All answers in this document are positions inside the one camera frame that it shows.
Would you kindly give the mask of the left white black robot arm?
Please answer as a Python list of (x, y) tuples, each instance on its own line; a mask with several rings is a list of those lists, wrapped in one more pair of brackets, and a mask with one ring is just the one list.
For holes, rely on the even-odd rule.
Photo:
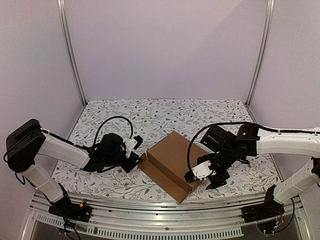
[(3, 160), (11, 171), (20, 174), (20, 182), (29, 182), (50, 204), (49, 213), (63, 218), (88, 222), (92, 208), (87, 201), (73, 203), (64, 187), (36, 163), (36, 156), (51, 157), (88, 173), (103, 173), (121, 167), (126, 173), (142, 162), (134, 152), (143, 138), (131, 134), (127, 140), (115, 133), (103, 135), (92, 146), (80, 146), (51, 133), (31, 119), (6, 138)]

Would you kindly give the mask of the brown cardboard box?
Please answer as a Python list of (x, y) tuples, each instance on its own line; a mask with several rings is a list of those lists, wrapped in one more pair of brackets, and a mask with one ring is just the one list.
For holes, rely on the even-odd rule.
[(190, 141), (173, 131), (141, 155), (138, 165), (151, 180), (181, 204), (202, 183), (185, 181)]

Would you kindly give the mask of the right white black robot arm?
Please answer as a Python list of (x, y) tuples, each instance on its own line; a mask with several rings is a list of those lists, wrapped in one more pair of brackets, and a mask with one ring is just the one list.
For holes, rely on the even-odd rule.
[(215, 175), (210, 176), (211, 189), (226, 182), (227, 168), (235, 161), (263, 154), (309, 156), (307, 163), (283, 182), (266, 191), (261, 204), (243, 207), (245, 223), (283, 214), (284, 204), (310, 186), (320, 182), (320, 129), (273, 129), (255, 123), (245, 123), (237, 134), (217, 124), (210, 126), (200, 141), (214, 153), (208, 157)]

